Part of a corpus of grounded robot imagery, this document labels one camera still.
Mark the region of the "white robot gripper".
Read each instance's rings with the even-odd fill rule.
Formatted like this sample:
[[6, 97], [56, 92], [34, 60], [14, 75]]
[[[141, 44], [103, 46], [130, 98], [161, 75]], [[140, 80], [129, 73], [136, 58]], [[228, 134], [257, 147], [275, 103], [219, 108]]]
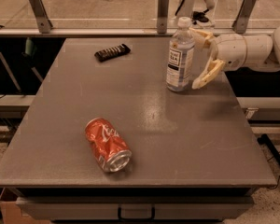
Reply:
[[244, 64], [247, 47], [241, 35], [219, 35], [214, 38], [211, 32], [205, 30], [193, 28], [189, 30], [194, 37], [197, 49], [208, 48], [211, 43], [210, 54], [214, 58], [214, 60], [209, 58], [204, 70], [194, 79], [192, 83], [194, 90], [204, 87], [215, 79], [223, 68], [225, 71], [235, 71]]

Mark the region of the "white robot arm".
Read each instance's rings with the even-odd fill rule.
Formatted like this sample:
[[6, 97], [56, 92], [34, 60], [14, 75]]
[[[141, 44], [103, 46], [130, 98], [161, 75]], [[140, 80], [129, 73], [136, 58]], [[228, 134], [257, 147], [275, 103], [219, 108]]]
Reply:
[[236, 71], [248, 67], [253, 71], [280, 70], [280, 26], [272, 35], [214, 36], [211, 32], [189, 28], [199, 50], [208, 49], [204, 70], [194, 79], [194, 90], [204, 87], [220, 71]]

